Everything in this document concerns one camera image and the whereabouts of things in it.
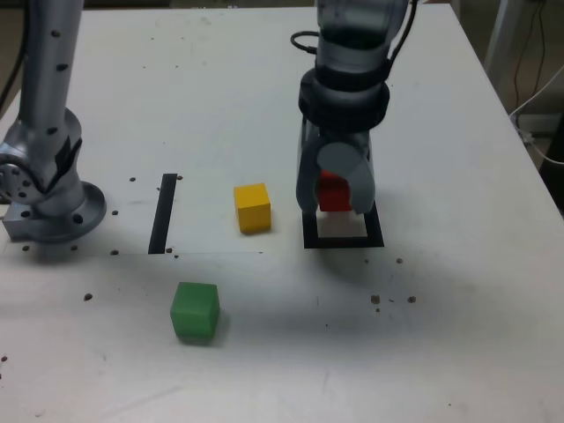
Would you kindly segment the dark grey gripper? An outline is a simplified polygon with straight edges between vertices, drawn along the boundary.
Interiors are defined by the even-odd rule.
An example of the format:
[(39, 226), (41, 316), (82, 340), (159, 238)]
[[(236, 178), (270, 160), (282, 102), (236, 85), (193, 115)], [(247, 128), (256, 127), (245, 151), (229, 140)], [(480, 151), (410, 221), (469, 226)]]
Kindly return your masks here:
[(316, 187), (322, 169), (346, 180), (349, 204), (357, 214), (369, 213), (375, 200), (375, 180), (366, 157), (370, 148), (368, 131), (329, 130), (303, 116), (296, 179), (296, 199), (301, 210), (316, 213)]

